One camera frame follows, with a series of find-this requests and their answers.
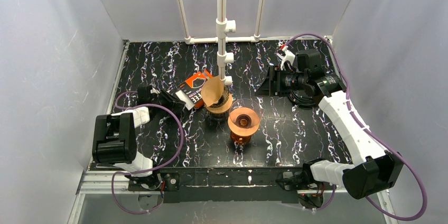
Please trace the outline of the pink translucent plastic dripper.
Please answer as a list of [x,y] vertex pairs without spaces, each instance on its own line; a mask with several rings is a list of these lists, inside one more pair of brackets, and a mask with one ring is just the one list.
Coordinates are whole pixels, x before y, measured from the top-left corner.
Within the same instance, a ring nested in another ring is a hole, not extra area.
[[250,117],[252,124],[258,124],[263,117],[263,107],[260,99],[238,99],[233,102],[230,107],[229,118],[232,122],[236,122],[240,115]]

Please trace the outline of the brown paper coffee filter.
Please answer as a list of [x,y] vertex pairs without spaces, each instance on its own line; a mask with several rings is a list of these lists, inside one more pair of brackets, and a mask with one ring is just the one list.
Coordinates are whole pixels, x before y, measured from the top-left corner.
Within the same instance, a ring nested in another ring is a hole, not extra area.
[[224,91],[224,84],[220,77],[208,79],[202,86],[201,97],[206,107],[210,107],[220,100]]

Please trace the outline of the wooden ring dripper holder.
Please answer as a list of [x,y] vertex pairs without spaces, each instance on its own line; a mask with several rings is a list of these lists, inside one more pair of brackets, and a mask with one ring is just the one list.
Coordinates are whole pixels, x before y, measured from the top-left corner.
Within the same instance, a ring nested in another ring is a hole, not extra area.
[[229,94],[227,100],[219,107],[208,106],[208,107],[206,107],[206,109],[207,109],[207,111],[214,113],[214,114],[222,114],[222,113],[226,113],[230,109],[230,107],[232,106],[232,103],[233,103],[233,96],[232,96],[232,94]]

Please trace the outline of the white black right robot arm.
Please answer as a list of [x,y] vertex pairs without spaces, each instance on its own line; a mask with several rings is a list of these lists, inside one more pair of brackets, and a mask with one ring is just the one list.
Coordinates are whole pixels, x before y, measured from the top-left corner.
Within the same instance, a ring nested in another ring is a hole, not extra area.
[[348,148],[352,164],[321,158],[306,162],[301,173],[280,179],[284,187],[330,183],[344,187],[355,199],[394,187],[403,162],[369,136],[366,126],[357,124],[345,84],[335,73],[325,72],[316,49],[285,55],[280,65],[268,66],[266,78],[255,94],[285,97],[298,90],[304,91],[328,116]]

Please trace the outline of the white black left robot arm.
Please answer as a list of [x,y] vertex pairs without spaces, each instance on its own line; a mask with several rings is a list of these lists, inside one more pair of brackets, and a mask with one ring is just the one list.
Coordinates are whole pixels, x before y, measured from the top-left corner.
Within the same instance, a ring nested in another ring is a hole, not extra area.
[[[119,113],[98,115],[95,120],[92,158],[96,163],[118,167],[118,174],[128,178],[144,178],[171,164],[182,149],[185,132],[178,115],[185,101],[165,90],[147,85],[138,87],[137,106],[119,107]],[[178,125],[179,145],[175,154],[159,166],[137,150],[136,129],[147,124],[156,110],[167,112]]]

